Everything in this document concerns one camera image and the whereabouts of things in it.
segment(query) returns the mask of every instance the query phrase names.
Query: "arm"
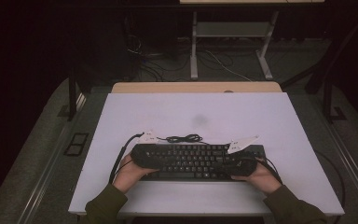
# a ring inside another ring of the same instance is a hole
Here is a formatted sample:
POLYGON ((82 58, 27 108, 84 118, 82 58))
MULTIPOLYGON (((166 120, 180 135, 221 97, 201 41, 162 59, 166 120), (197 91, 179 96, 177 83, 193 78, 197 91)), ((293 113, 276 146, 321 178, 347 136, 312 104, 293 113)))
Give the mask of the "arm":
POLYGON ((108 184, 95 199, 87 203, 87 215, 81 218, 80 224, 117 223, 117 213, 127 201, 124 194, 142 176, 155 171, 157 170, 141 168, 131 161, 130 155, 125 156, 113 183, 108 184))
POLYGON ((277 223, 323 224, 327 218, 319 208, 299 200, 286 186, 283 186, 269 170, 258 163, 249 176, 232 176, 236 180, 246 180, 267 195, 264 203, 271 210, 277 223))

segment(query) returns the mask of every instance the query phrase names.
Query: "keyboard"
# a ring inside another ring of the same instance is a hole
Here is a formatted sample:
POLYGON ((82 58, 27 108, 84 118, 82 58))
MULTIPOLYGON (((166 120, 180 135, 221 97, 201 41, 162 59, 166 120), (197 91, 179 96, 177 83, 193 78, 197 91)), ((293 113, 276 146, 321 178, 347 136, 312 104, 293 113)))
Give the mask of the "keyboard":
POLYGON ((217 172, 214 163, 228 161, 231 157, 246 155, 249 152, 258 158, 266 158, 262 145, 250 145, 245 150, 227 154, 227 145, 201 144, 156 144, 145 147, 150 157, 169 159, 158 172, 145 175, 141 180, 189 180, 189 181, 234 181, 223 172, 217 172))

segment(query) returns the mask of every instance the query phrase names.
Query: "sleeve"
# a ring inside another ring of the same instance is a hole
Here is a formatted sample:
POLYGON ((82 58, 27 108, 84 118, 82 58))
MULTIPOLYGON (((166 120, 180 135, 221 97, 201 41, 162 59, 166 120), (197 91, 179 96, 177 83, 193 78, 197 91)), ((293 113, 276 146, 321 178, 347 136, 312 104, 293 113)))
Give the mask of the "sleeve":
POLYGON ((86 204, 87 214, 80 219, 79 223, 117 223, 117 213, 127 200, 120 190, 112 185, 107 185, 95 199, 86 204))
POLYGON ((299 200, 286 186, 270 194, 264 200, 279 224, 323 224, 327 217, 317 207, 299 200))

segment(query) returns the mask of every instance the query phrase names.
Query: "stain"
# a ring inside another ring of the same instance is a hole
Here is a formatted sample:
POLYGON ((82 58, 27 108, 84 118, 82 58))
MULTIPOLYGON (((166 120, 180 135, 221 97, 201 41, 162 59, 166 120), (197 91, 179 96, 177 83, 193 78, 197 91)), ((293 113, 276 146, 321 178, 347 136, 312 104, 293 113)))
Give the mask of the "stain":
POLYGON ((203 128, 208 125, 208 119, 203 115, 197 115, 192 120, 193 128, 203 128))

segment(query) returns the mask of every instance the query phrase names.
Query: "person's left hand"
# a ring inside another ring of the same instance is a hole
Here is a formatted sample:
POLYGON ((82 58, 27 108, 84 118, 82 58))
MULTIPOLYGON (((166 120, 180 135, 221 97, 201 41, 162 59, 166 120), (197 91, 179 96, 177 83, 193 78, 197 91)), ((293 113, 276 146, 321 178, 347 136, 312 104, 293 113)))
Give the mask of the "person's left hand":
POLYGON ((123 193, 127 193, 127 191, 129 191, 142 176, 158 171, 138 166, 132 161, 130 154, 126 155, 123 160, 121 160, 119 169, 120 170, 112 184, 123 193))

